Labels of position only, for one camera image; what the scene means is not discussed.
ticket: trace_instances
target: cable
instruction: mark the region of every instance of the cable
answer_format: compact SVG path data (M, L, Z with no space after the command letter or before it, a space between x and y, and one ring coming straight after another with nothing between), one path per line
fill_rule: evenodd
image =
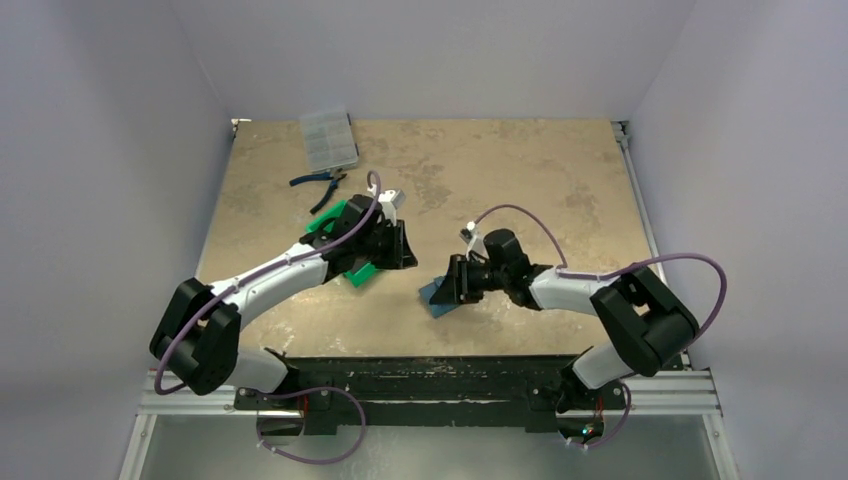
M603 274L600 274L600 275L593 275L593 274L589 274L589 273L568 273L568 272L557 271L557 276L559 276L560 278L571 278L571 279L576 279L576 280L606 281L606 280L611 280L613 278L620 277L624 274L633 272L634 270L638 270L642 267L647 267L648 265L653 265L655 263L667 262L667 261L670 261L670 260L681 260L681 259L699 260L699 261L702 261L702 262L709 264L711 267L713 267L715 269L716 273L718 274L718 280L719 280L718 298L716 298L715 305L713 306L713 309L710 311L710 314L707 315L707 319L704 320L704 323L701 325L701 328L698 331L698 333L695 335L695 337L692 339L692 341L689 342L685 347L685 348L689 348L693 343L695 343L696 340L701 338L701 335L703 335L704 332L706 332L707 329L710 328L710 325L713 324L716 317L718 317L718 312L721 310L722 305L724 305L724 299L727 296L727 274L724 272L724 269L721 267L721 265L719 265L718 262L716 262L712 258L710 258L706 255L702 255L700 253L693 253L693 252L669 253L669 254L666 254L666 255L659 255L659 256L654 257L654 258L649 258L647 260L642 260L641 262L632 263L632 264L630 264L630 265L628 265L628 266L626 266L622 269L616 270L614 272L603 273Z
M601 417L601 421L604 420L604 397L603 395L598 395L598 415Z
M626 383L622 382L621 388L624 390L624 395L625 395L624 413L621 414L621 420L618 421L618 423L615 425L615 427L613 427L611 432L605 434L597 442L585 444L583 446L583 448L585 448L587 450L591 450L593 448L598 448L600 446L606 445L607 443L611 442L612 439L615 438L616 435L618 435L619 432L621 432L622 428L624 428L624 423L627 421L627 417L630 416L630 410L633 407L633 397L630 393L630 387L628 387Z
M306 258L315 256L315 255L320 255L320 254L322 254L322 253L324 253L328 250L332 250L333 248L336 248L337 246L348 241L352 236L354 236L356 234L356 232L358 232L365 225L365 223L371 217L371 214L374 212L374 209L377 207L377 203L379 203L378 197L380 196L380 192L382 191L381 190L382 185L381 185L381 182L380 182L380 175L377 174L377 172L375 172L374 170L368 171L368 174L365 176L365 180L368 183L369 187L373 186L372 183L371 183L371 177L372 176L374 177L374 184L373 185L376 185L376 187L377 187L376 193L374 193L374 200L371 202L371 205L368 206L368 210L365 212L365 215L362 217L362 219L359 220L359 223L357 223L353 227L353 229L351 229L346 234L342 235L338 240L335 240L331 243L328 243L327 245L324 245L323 247L319 247L315 250L312 250L310 252L307 252L307 253L304 253L304 254L301 254L301 255L295 255L294 257L291 257L291 258L280 259L280 260L278 260L274 263L266 265L263 268L260 268L259 270L251 273L250 275L246 275L244 278L239 280L238 288L241 288L246 283L249 283L249 282L261 277L262 275L265 275L269 272L272 272L272 271L274 271L278 268L284 267L286 265L294 264L294 263L297 263L297 262L304 260ZM174 351L176 351L179 344L182 343L182 341L188 335L188 332L190 332L191 329L195 325L197 325L197 322L201 318L203 318L204 315L206 315L209 312L209 310L212 309L212 307L214 307L219 302L223 301L225 298L230 296L233 292L235 292L235 290L236 290L236 285L231 285L231 286L225 288L224 291L222 291L217 296L215 296L215 298L213 298L212 300L209 300L205 305L203 305L189 319L189 321L186 322L186 324L182 328L182 330L180 330L179 333L177 333L177 336L174 337L174 339L168 345L168 348L165 349L165 353L162 355L162 359L159 360L159 365L156 367L156 377L153 380L153 389L156 391L156 393L158 393L159 395L169 395L169 394L174 393L178 390L181 390L183 387L185 387L185 383L180 383L180 384L175 385L171 388L167 388L167 389L162 388L162 377L165 375L165 369L168 366L168 362L171 360L171 357L174 355Z
M557 273L557 276L560 277L560 278L570 278L570 279L574 279L574 280L597 280L597 281L602 282L602 281L613 279L615 277L620 277L621 275L624 275L626 273L630 273L634 270L638 270L638 269L640 269L642 267L646 267L648 265L653 265L655 263L667 262L667 261L670 261L670 260L680 260L680 259L700 260L702 262L709 264L711 267L713 267L715 269L716 273L718 274L718 279L719 279L718 298L716 299L716 303L713 306L712 311L710 311L710 314L707 315L707 319L704 320L704 323L701 325L700 329L698 330L698 333L695 335L695 337L692 339L692 341L689 342L686 345L686 347L684 347L684 350L686 348L689 348L693 343L695 343L696 340L701 338L701 336L704 334L704 332L706 332L707 329L710 328L710 326L715 321L716 317L718 317L718 313L719 313L719 311L721 311L722 305L724 305L724 298L727 296L727 274L724 272L724 269L721 267L721 265L718 264L718 262L716 262L715 260L713 260L712 258L710 258L706 255L702 255L700 253L693 253L693 252L670 253L670 254L666 254L666 255L659 255L659 256L656 256L654 258L649 258L647 260L642 260L641 262L632 263L632 264L630 264L630 265L628 265L628 266L626 266L622 269L616 270L614 272L601 273L601 274L563 272L560 269L568 268L568 264L565 261L565 254L563 253L562 248L559 245L559 242L557 241L556 237L554 237L553 233L551 233L551 230L542 222L542 220L540 220L539 217L537 217L536 215L534 215L533 213L531 213L530 211L528 211L524 207L520 207L518 205L513 205L513 204L510 204L510 203L504 203L502 205L496 205L496 206L486 210L485 212L481 213L480 216L478 216L477 219L474 220L474 223L475 224L480 223L480 221L483 220L484 218L486 218L487 216L489 216L490 213L494 212L495 210L499 210L501 208L511 208L513 210L518 210L519 212L524 213L528 217L532 218L537 224L539 224L539 226L542 228L542 230L544 230L544 232L548 235L548 238L551 240L551 243L554 244L554 248L556 248L556 251L559 254L559 258L560 258L560 261L562 262L562 264L559 265L558 267L556 267L556 273Z
M380 185L380 183L379 183L379 180L378 180L377 181L377 190L378 191L380 190L379 185ZM366 427L366 423L365 423L365 410L363 410L362 404L359 403L359 400L357 400L356 397L351 395L349 392L342 390L341 388L336 388L336 387L313 387L313 388L307 388L305 390L300 390L298 392L293 392L293 393L285 393L285 394L278 394L278 395L267 395L266 394L266 395L263 395L263 396L264 396L264 398L267 398L269 400L285 400L285 399L288 399L288 398L300 397L301 395L308 395L310 393L320 392L320 391L323 391L323 390L327 390L327 391L330 391L330 392L336 392L336 393L340 393L340 394L344 395L345 397L347 397L348 400L351 401L351 403L353 403L353 406L355 406L356 410L359 412L359 420L360 420L361 428L359 429L359 436L356 437L356 441L353 442L353 445L351 445L350 448L345 450L345 452L342 453L341 455L337 455L335 457L330 457L330 458L314 459L314 458L301 457L301 456L298 456L298 455L295 455L295 454L292 454L292 453L284 452L284 451L278 449L277 447L271 445L270 443L268 443L262 437L262 430L260 428L261 424L259 422L257 422L257 424L256 424L256 436L259 438L259 446L265 447L271 453L276 453L277 455L282 455L282 456L284 456L284 457L286 457L290 460L294 460L294 461L300 462L300 463L306 463L306 464L309 464L309 465L329 465L331 463L341 462L342 460L346 459L347 457L353 455L353 452L355 452L356 449L359 448L360 445L362 445L362 441L365 439L365 431L367 430L367 427Z
M540 227L542 227L542 230L544 230L544 232L548 236L548 238L551 239L551 243L554 244L554 248L556 248L557 254L559 255L559 260L560 260L560 262L562 262L562 264L559 266L559 268L568 268L568 262L565 261L565 254L562 253L562 247L559 246L559 242L557 241L554 234L544 224L544 222L542 222L542 220L539 219L539 217L537 217L536 215L534 215L533 213L531 213L529 210L527 210L524 207L519 207L518 205L513 205L511 203L504 203L504 204L501 204L501 205L495 205L494 207L492 207L492 208L486 210L485 212L481 213L480 216L477 217L477 220L474 220L474 223L475 224L480 223L484 218L488 217L490 213L494 212L495 210L500 210L502 208L511 208L513 210L518 210L519 212L521 212L521 213L527 215L528 217L532 218L534 222L536 222Z

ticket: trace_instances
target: beige tabletop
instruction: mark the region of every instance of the beige tabletop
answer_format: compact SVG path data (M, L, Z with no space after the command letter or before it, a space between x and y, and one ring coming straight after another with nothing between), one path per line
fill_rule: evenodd
M579 353L606 340L597 318L534 312L488 293L438 319L418 289L463 253L458 233L486 208L515 203L542 218L571 268L607 271L649 256L627 171L607 120L362 120L353 124L359 166L328 205L365 192L377 170L402 189L419 266L380 272L360 288L339 277L269 310L245 328L242 346L292 356ZM281 254L304 233L326 182L290 187L308 173L297 122L243 122L199 267L212 282ZM501 210L483 232L512 229L536 263L556 264L544 233Z

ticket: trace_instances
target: blue object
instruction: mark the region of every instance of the blue object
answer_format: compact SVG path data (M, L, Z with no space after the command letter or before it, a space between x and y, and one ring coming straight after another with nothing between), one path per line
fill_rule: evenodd
M444 280L445 277L436 277L431 283L428 283L418 289L418 295L421 296L421 300L424 301L424 305L430 310L430 315L432 315L433 318L439 318L459 307L459 305L430 305L430 298L433 297L433 294L436 293L436 290Z
M318 210L324 208L324 205L330 201L330 198L333 196L333 192L339 188L339 182L347 176L346 173L342 173L341 169L332 171L332 172L324 172L324 173L313 173L312 175L304 175L302 177L297 177L289 180L289 186L293 187L295 185L300 185L304 182L317 182L323 180L329 180L330 185L327 187L327 192L321 197L321 200L309 210L309 213L315 215L318 213Z

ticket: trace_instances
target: white wall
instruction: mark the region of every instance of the white wall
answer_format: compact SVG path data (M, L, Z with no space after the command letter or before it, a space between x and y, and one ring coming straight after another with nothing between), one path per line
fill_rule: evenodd
M629 117L694 0L174 0L233 117Z
M166 0L0 4L0 478L117 476L229 128Z
M845 478L848 3L702 0L632 122L660 250L725 265L711 365L745 478ZM706 269L670 268L706 311Z

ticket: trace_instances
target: table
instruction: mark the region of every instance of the table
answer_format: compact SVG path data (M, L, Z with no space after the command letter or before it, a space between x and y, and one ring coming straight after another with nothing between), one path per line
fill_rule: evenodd
M365 173L407 195L399 212L419 266L381 272L355 289L338 277L299 293L251 323L242 346L292 356L576 354L606 340L587 315L534 312L490 293L480 304L433 319L418 289L462 253L458 233L486 208L521 205L542 218L578 271L607 271L650 256L629 176L609 121L358 120L359 167L332 205L365 193ZM290 187L307 172L297 122L239 124L198 269L229 278L288 249L313 217L326 182ZM482 230L512 229L530 259L556 264L529 218L501 210Z

